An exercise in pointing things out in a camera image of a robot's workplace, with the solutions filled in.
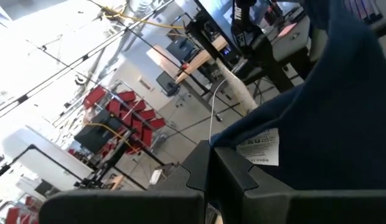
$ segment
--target red object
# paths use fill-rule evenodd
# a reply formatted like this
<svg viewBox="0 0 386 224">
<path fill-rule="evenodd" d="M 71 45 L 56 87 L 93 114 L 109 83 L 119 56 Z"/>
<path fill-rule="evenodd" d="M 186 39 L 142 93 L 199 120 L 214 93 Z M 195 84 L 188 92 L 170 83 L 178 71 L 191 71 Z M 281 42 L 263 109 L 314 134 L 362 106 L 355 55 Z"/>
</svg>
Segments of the red object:
<svg viewBox="0 0 386 224">
<path fill-rule="evenodd" d="M 154 130 L 157 130 L 159 128 L 162 128 L 166 125 L 166 122 L 164 118 L 155 119 L 149 122 L 149 124 L 154 128 Z"/>
<path fill-rule="evenodd" d="M 120 115 L 120 109 L 121 103 L 116 99 L 112 99 L 108 104 L 108 111 L 113 113 L 115 116 Z"/>
<path fill-rule="evenodd" d="M 131 145 L 132 147 L 135 149 L 133 150 L 131 147 L 128 147 L 127 151 L 126 151 L 126 154 L 134 154 L 136 153 L 136 151 L 140 151 L 140 148 L 142 147 L 141 143 L 137 142 L 137 141 L 132 141 L 131 142 Z"/>
<path fill-rule="evenodd" d="M 94 88 L 83 101 L 83 106 L 85 109 L 91 108 L 95 103 L 100 101 L 106 92 L 101 86 Z"/>
<path fill-rule="evenodd" d="M 139 115 L 145 120 L 149 121 L 156 117 L 156 112 L 154 110 L 147 110 L 139 112 Z"/>
<path fill-rule="evenodd" d="M 134 91 L 124 91 L 117 94 L 123 101 L 130 102 L 136 100 L 136 95 Z"/>
<path fill-rule="evenodd" d="M 181 68 L 182 68 L 183 70 L 185 70 L 185 69 L 188 68 L 188 66 L 189 66 L 189 64 L 188 64 L 188 63 L 185 63 L 185 64 L 183 64 L 183 65 L 181 66 Z"/>
<path fill-rule="evenodd" d="M 126 111 L 126 110 L 121 110 L 121 112 L 120 112 L 120 118 L 124 121 L 124 123 L 126 123 L 127 125 L 130 125 L 130 126 L 131 126 L 131 122 L 132 122 L 132 113 L 129 113 L 129 114 L 128 114 L 128 111 Z"/>
<path fill-rule="evenodd" d="M 108 143 L 106 143 L 106 144 L 102 147 L 102 149 L 100 149 L 100 151 L 99 151 L 98 153 L 100 153 L 101 156 L 104 158 L 104 157 L 107 156 L 107 154 L 108 154 L 111 150 L 114 149 L 114 147 L 115 147 L 115 145 L 114 145 L 112 142 L 108 142 Z"/>
<path fill-rule="evenodd" d="M 7 211 L 5 224 L 38 224 L 37 215 L 29 214 L 20 208 L 10 208 Z"/>
<path fill-rule="evenodd" d="M 132 136 L 141 139 L 142 138 L 142 127 L 143 123 L 142 121 L 139 121 L 137 119 L 132 120 L 132 127 L 136 130 L 136 133 L 134 133 Z"/>
<path fill-rule="evenodd" d="M 146 104 L 144 103 L 143 100 L 139 101 L 139 102 L 132 102 L 132 103 L 129 103 L 129 106 L 131 107 L 132 110 L 134 110 L 135 112 L 139 112 L 139 111 L 142 111 L 144 109 L 146 109 Z"/>
<path fill-rule="evenodd" d="M 68 149 L 67 152 L 74 156 L 75 150 L 74 149 Z"/>
<path fill-rule="evenodd" d="M 151 146 L 151 138 L 153 136 L 153 132 L 149 128 L 143 128 L 142 132 L 142 142 L 147 146 Z"/>
<path fill-rule="evenodd" d="M 29 210 L 32 212 L 38 212 L 39 209 L 41 208 L 42 204 L 43 203 L 40 200 L 38 200 L 34 197 L 31 197 L 31 196 L 26 197 L 25 205 L 27 205 Z"/>
</svg>

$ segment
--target care label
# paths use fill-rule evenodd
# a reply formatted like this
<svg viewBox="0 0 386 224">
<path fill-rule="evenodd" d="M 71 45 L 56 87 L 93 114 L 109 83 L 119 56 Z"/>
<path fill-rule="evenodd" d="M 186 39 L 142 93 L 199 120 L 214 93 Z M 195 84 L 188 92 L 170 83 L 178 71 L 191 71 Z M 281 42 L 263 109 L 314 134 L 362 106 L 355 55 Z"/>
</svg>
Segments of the care label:
<svg viewBox="0 0 386 224">
<path fill-rule="evenodd" d="M 254 164 L 279 165 L 279 131 L 269 129 L 237 146 L 237 152 Z"/>
</svg>

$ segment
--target yellow cable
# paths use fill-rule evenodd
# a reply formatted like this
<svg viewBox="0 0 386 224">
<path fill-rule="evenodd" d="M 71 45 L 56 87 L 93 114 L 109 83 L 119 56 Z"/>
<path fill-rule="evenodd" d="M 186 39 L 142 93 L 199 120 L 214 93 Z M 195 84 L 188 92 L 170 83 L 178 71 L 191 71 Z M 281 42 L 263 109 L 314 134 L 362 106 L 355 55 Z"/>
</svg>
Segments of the yellow cable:
<svg viewBox="0 0 386 224">
<path fill-rule="evenodd" d="M 181 26 L 169 26 L 169 25 L 163 25 L 163 24 L 158 24 L 158 23 L 155 23 L 155 22 L 145 21 L 145 20 L 143 20 L 143 19 L 139 19 L 139 18 L 133 17 L 133 16 L 122 15 L 122 12 L 117 12 L 117 11 L 115 11 L 115 10 L 110 9 L 109 7 L 106 7 L 106 6 L 101 6 L 101 7 L 103 7 L 103 8 L 106 9 L 107 11 L 112 12 L 112 13 L 115 14 L 114 16 L 108 16 L 108 15 L 106 15 L 106 13 L 104 12 L 103 15 L 104 15 L 105 17 L 107 17 L 107 18 L 120 17 L 120 18 L 123 18 L 123 19 L 132 19 L 132 20 L 135 20 L 135 21 L 140 21 L 140 22 L 143 22 L 143 23 L 146 23 L 146 24 L 151 24 L 151 25 L 158 26 L 158 27 L 163 27 L 163 28 L 185 29 L 184 27 L 181 27 Z"/>
<path fill-rule="evenodd" d="M 109 126 L 105 125 L 105 124 L 100 124 L 100 123 L 85 123 L 85 125 L 88 125 L 88 126 L 101 126 L 101 127 L 104 127 L 106 128 L 107 130 L 109 130 L 110 132 L 112 132 L 115 136 L 119 137 L 120 139 L 122 139 L 125 144 L 127 144 L 131 149 L 132 151 L 134 151 L 135 153 L 138 153 L 138 149 L 135 149 L 134 147 L 132 147 L 132 145 L 128 142 L 128 140 L 126 140 L 123 136 L 121 136 L 120 134 L 118 134 L 116 131 L 114 131 L 113 129 L 111 129 Z"/>
<path fill-rule="evenodd" d="M 183 30 L 185 29 L 184 27 L 181 27 L 181 26 L 169 26 L 169 25 L 158 24 L 158 23 L 155 23 L 155 22 L 145 21 L 145 20 L 142 20 L 142 19 L 139 19 L 139 18 L 136 18 L 136 17 L 132 17 L 132 16 L 120 15 L 120 17 L 124 18 L 124 19 L 132 19 L 132 20 L 135 20 L 135 21 L 140 21 L 140 22 L 143 22 L 143 23 L 146 23 L 146 24 L 151 24 L 151 25 L 154 25 L 154 26 L 162 27 L 162 28 L 183 29 Z"/>
</svg>

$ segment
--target metal rod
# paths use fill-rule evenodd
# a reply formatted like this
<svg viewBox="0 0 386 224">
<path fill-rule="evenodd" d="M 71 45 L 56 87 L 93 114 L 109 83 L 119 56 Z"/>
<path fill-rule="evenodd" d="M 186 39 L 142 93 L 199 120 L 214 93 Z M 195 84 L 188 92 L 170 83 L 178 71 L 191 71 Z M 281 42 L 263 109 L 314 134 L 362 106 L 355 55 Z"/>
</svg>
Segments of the metal rod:
<svg viewBox="0 0 386 224">
<path fill-rule="evenodd" d="M 146 187 L 143 187 L 141 184 L 139 184 L 136 180 L 134 180 L 131 176 L 129 176 L 128 174 L 124 173 L 122 170 L 120 170 L 119 168 L 117 168 L 116 166 L 113 167 L 114 170 L 117 170 L 118 172 L 120 172 L 121 174 L 123 174 L 125 176 L 125 178 L 127 178 L 129 181 L 131 181 L 132 183 L 134 183 L 136 186 L 138 186 L 140 189 L 142 190 L 147 190 Z"/>
<path fill-rule="evenodd" d="M 155 12 L 157 12 L 158 10 L 161 10 L 162 8 L 168 6 L 170 3 L 172 3 L 173 0 L 163 4 L 162 6 L 159 6 L 157 7 L 156 9 L 152 10 L 151 12 L 147 13 L 144 17 L 142 17 L 141 20 L 145 20 L 147 18 L 149 18 L 150 16 L 152 16 Z M 16 106 L 14 106 L 12 109 L 16 108 L 17 106 L 21 105 L 23 102 L 25 102 L 28 98 L 34 96 L 35 94 L 37 94 L 38 92 L 42 91 L 43 89 L 45 89 L 46 87 L 48 87 L 50 84 L 52 84 L 54 82 L 54 80 L 56 79 L 59 79 L 61 78 L 62 76 L 64 76 L 66 73 L 68 73 L 69 71 L 71 70 L 74 70 L 75 67 L 77 67 L 78 65 L 80 65 L 81 63 L 83 63 L 84 61 L 86 61 L 87 59 L 89 59 L 90 57 L 94 56 L 96 53 L 98 53 L 99 51 L 101 51 L 102 49 L 104 49 L 105 47 L 109 46 L 111 43 L 113 43 L 115 40 L 117 40 L 118 38 L 120 38 L 123 34 L 126 33 L 126 31 L 130 30 L 130 29 L 133 29 L 135 28 L 137 25 L 139 25 L 140 23 L 142 23 L 141 21 L 136 21 L 134 22 L 133 24 L 131 24 L 130 26 L 126 27 L 126 29 L 124 30 L 121 30 L 119 31 L 117 34 L 107 38 L 102 44 L 98 45 L 97 47 L 95 47 L 93 50 L 89 51 L 87 54 L 83 55 L 82 57 L 76 59 L 74 62 L 72 62 L 70 65 L 67 65 L 67 64 L 64 64 L 66 65 L 65 68 L 61 69 L 60 71 L 58 71 L 57 73 L 55 73 L 54 75 L 50 76 L 48 79 L 44 80 L 42 83 L 40 83 L 39 85 L 37 85 L 36 87 L 34 87 L 33 89 L 29 90 L 27 93 L 23 94 L 21 97 L 18 97 L 16 100 L 13 100 L 11 101 L 10 103 L 6 103 L 4 106 L 2 106 L 0 108 L 0 112 L 3 111 L 4 109 L 6 109 L 8 106 L 14 104 L 14 103 L 18 103 Z M 28 43 L 32 44 L 34 47 L 40 49 L 39 47 L 35 46 L 32 42 L 30 42 L 29 40 L 25 40 L 27 41 Z M 44 86 L 43 88 L 41 88 L 40 90 L 36 91 L 34 94 L 32 94 L 31 96 L 28 96 L 28 94 L 34 92 L 36 89 L 38 89 L 38 87 L 42 86 L 42 85 L 45 85 L 47 84 L 46 86 Z M 4 116 L 5 114 L 7 114 L 9 111 L 7 111 L 6 113 L 4 114 L 1 114 L 0 115 L 0 118 L 2 116 Z"/>
<path fill-rule="evenodd" d="M 73 175 L 75 178 L 77 178 L 79 181 L 81 181 L 82 179 L 77 176 L 76 174 L 74 174 L 71 170 L 69 170 L 68 168 L 66 168 L 65 166 L 63 166 L 61 163 L 57 162 L 55 159 L 53 159 L 52 157 L 48 156 L 48 154 L 44 153 L 43 151 L 41 151 L 37 146 L 31 144 L 29 147 L 27 147 L 27 149 L 25 149 L 24 151 L 22 151 L 18 156 L 16 156 L 12 162 L 10 164 L 6 164 L 5 166 L 3 166 L 1 169 L 0 169 L 0 177 L 5 174 L 5 172 L 7 170 L 10 169 L 11 165 L 13 165 L 15 162 L 17 162 L 26 152 L 30 151 L 31 149 L 35 149 L 36 151 L 38 151 L 39 153 L 41 153 L 42 155 L 44 155 L 46 158 L 48 158 L 49 160 L 51 160 L 52 162 L 54 162 L 55 164 L 57 164 L 58 166 L 60 166 L 61 168 L 63 168 L 64 170 L 66 170 L 69 174 Z"/>
<path fill-rule="evenodd" d="M 126 128 L 128 129 L 131 129 L 131 126 L 128 126 L 123 120 L 121 120 L 119 117 L 117 116 L 112 116 L 112 118 L 115 118 L 118 122 L 120 122 L 121 124 L 123 124 L 123 126 L 125 126 Z M 157 158 L 152 152 L 150 152 L 149 150 L 147 150 L 145 147 L 142 147 L 141 150 L 146 153 L 150 158 L 154 159 L 158 164 L 164 166 L 165 163 L 163 163 L 159 158 Z"/>
<path fill-rule="evenodd" d="M 103 82 L 108 75 L 110 75 L 111 73 L 107 74 L 105 77 L 103 77 L 102 80 L 100 80 L 94 87 L 92 87 L 91 89 L 94 89 L 96 88 L 97 86 L 100 85 L 101 82 Z M 78 107 L 75 107 L 77 106 L 79 103 L 81 103 L 81 101 L 83 100 L 84 97 L 86 97 L 88 94 L 90 93 L 90 90 L 88 90 L 86 93 L 84 93 L 81 97 L 79 97 L 77 100 L 74 101 L 74 103 L 72 103 L 65 111 L 63 111 L 63 115 L 60 116 L 59 118 L 57 118 L 54 122 L 52 122 L 52 125 L 57 127 L 59 124 L 63 123 L 67 118 L 69 118 L 71 116 L 71 114 L 76 111 Z"/>
<path fill-rule="evenodd" d="M 122 83 L 124 83 L 124 85 L 126 85 L 127 87 L 129 87 L 130 89 L 132 89 L 126 82 L 124 82 L 124 80 L 120 80 Z M 148 102 L 145 102 L 147 105 L 149 105 L 152 109 L 154 109 Z M 156 111 L 156 110 L 154 110 L 155 112 L 156 112 L 156 114 L 159 114 L 162 118 L 164 118 L 164 116 L 162 115 L 162 114 L 160 114 L 158 111 Z M 170 129 L 172 129 L 172 130 L 174 130 L 176 133 L 178 133 L 178 134 L 181 134 L 184 138 L 186 138 L 187 140 L 189 140 L 190 142 L 192 142 L 193 144 L 196 144 L 197 145 L 197 143 L 196 142 L 194 142 L 192 139 L 190 139 L 190 138 L 188 138 L 185 134 L 183 134 L 182 132 L 180 132 L 180 131 L 178 131 L 177 129 L 175 129 L 175 128 L 173 128 L 173 127 L 171 127 L 171 125 L 169 125 L 169 124 L 166 124 L 166 126 L 168 127 L 168 128 L 170 128 Z"/>
<path fill-rule="evenodd" d="M 120 80 L 120 82 L 122 82 L 124 85 L 126 85 L 126 86 L 127 86 L 128 88 L 130 88 L 131 90 L 133 90 L 126 82 L 124 82 L 124 80 Z M 137 92 L 134 91 L 134 93 L 135 93 L 138 97 L 140 97 L 141 99 L 144 98 L 144 96 L 140 96 Z M 152 131 L 155 131 L 155 130 L 154 130 L 154 127 L 153 127 L 149 122 L 147 122 L 145 119 L 143 119 L 142 116 L 140 116 L 137 112 L 135 112 L 135 110 L 132 110 L 133 108 L 131 108 L 129 105 L 127 105 L 124 101 L 122 101 L 121 98 L 119 98 L 117 95 L 115 95 L 115 96 L 116 96 L 115 98 L 116 98 L 118 101 L 120 101 L 121 104 L 123 104 L 123 106 L 127 107 L 127 108 L 129 109 L 129 111 L 131 111 L 137 118 L 139 118 L 139 119 L 140 119 L 147 127 L 149 127 Z"/>
</svg>

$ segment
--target black chair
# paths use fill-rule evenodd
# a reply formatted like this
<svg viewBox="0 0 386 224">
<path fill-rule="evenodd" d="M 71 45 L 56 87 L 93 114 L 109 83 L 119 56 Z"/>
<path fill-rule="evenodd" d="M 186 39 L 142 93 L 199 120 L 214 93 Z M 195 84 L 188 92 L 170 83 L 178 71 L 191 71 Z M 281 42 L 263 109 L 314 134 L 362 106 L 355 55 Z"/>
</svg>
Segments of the black chair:
<svg viewBox="0 0 386 224">
<path fill-rule="evenodd" d="M 179 96 L 179 99 L 176 101 L 176 107 L 183 106 L 182 103 L 179 103 L 180 100 L 185 101 L 185 96 L 188 95 L 188 97 L 191 97 L 189 92 L 179 95 L 179 91 L 181 90 L 181 86 L 175 83 L 175 80 L 167 73 L 162 72 L 157 79 L 157 83 L 161 86 L 161 88 L 164 90 L 166 96 L 172 97 L 172 96 Z"/>
</svg>

